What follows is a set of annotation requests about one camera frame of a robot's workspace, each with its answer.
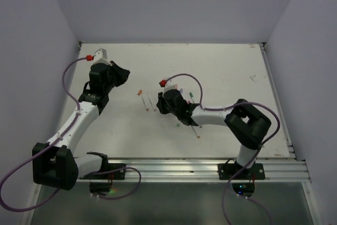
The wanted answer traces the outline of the peach marker pen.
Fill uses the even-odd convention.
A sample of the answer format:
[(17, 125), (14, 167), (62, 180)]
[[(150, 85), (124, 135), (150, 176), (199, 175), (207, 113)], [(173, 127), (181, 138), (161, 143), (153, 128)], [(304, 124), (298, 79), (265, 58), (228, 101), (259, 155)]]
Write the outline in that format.
[(156, 108), (155, 105), (153, 104), (151, 95), (150, 95), (149, 93), (147, 93), (147, 98), (148, 98), (148, 100), (149, 100), (149, 103), (150, 103), (150, 106), (151, 106), (152, 110), (153, 110), (154, 112), (156, 112), (157, 108)]

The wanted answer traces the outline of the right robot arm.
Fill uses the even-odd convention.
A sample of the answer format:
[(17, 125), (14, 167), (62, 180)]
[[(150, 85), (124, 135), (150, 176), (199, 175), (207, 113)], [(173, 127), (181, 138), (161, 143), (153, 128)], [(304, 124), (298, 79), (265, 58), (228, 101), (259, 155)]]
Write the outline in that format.
[(218, 125), (230, 129), (240, 142), (240, 150), (234, 162), (234, 172), (241, 179), (253, 173), (253, 164), (258, 149), (271, 126), (270, 119), (244, 99), (239, 99), (234, 108), (217, 111), (202, 109), (200, 104), (187, 102), (180, 91), (171, 89), (157, 95), (156, 107), (163, 115), (172, 114), (187, 126)]

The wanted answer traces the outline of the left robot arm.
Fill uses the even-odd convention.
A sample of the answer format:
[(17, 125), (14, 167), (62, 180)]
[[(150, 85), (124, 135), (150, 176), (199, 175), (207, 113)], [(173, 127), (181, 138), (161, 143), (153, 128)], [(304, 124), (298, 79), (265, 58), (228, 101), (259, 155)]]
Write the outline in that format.
[(46, 143), (37, 143), (32, 149), (35, 183), (70, 190), (77, 179), (86, 175), (93, 174), (98, 179), (108, 176), (107, 155), (87, 152), (75, 158), (74, 151), (89, 126), (103, 112), (110, 91), (123, 85), (129, 75), (129, 70), (113, 61), (91, 66), (89, 81), (85, 83), (71, 117)]

